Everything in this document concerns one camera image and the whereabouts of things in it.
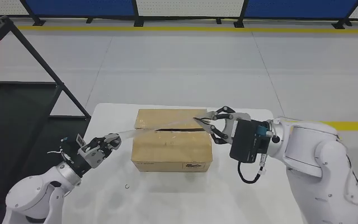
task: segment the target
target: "yellow floor line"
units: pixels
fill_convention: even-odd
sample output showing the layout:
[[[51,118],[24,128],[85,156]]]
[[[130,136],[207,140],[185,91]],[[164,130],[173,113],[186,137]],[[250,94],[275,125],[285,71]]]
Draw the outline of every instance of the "yellow floor line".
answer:
[[[299,33],[329,33],[329,34],[358,34],[358,29],[302,29],[302,28],[234,28],[234,27],[192,27],[192,26],[18,26],[20,30],[41,31],[202,31],[202,32],[299,32]]]
[[[358,122],[322,122],[328,124],[337,130],[356,130],[358,131]]]

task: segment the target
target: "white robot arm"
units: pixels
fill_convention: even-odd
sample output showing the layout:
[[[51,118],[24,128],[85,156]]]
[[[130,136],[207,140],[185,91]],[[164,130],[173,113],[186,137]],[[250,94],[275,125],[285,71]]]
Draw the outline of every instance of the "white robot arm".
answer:
[[[64,152],[64,162],[38,176],[29,176],[15,184],[6,197],[4,224],[62,224],[62,207],[67,193],[79,185],[83,174],[96,168],[121,144],[118,134],[94,138],[82,143],[75,157]]]
[[[227,106],[195,119],[216,144],[232,145],[230,157],[238,160],[245,183],[258,180],[267,155],[283,162],[292,194],[308,224],[358,223],[358,180],[334,128],[285,118],[258,122]],[[225,119],[222,132],[205,121],[217,119]],[[253,163],[258,153],[260,171],[254,180],[245,180],[240,164]]]

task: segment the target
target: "cardboard box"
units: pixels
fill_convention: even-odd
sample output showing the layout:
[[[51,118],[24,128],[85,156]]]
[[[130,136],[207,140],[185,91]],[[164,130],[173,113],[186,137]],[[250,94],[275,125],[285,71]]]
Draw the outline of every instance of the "cardboard box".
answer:
[[[139,110],[135,128],[188,119],[133,139],[131,160],[141,172],[206,172],[213,160],[211,137],[192,117],[206,110]]]

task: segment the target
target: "white wall panel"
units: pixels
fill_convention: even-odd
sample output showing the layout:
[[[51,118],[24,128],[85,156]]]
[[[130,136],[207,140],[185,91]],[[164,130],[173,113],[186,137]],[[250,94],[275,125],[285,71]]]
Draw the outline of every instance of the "white wall panel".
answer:
[[[19,0],[0,0],[0,15],[28,15]]]
[[[358,7],[354,10],[354,12],[351,14],[350,18],[358,18]]]
[[[244,0],[137,0],[140,16],[238,17]]]

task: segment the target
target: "white table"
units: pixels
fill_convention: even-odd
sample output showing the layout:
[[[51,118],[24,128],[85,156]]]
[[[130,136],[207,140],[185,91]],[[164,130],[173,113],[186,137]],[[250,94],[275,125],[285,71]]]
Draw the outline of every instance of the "white table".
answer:
[[[186,107],[98,104],[84,140],[133,129],[138,109],[145,108]],[[268,110],[235,110],[256,120],[273,118]],[[230,145],[213,144],[213,162],[206,173],[139,172],[130,161],[131,149],[132,140],[124,141],[85,174],[81,186],[65,199],[63,223],[303,223],[285,166],[273,158],[267,159],[266,174],[249,185],[241,181],[237,161],[229,157]],[[253,179],[258,168],[257,163],[244,164],[243,175]]]

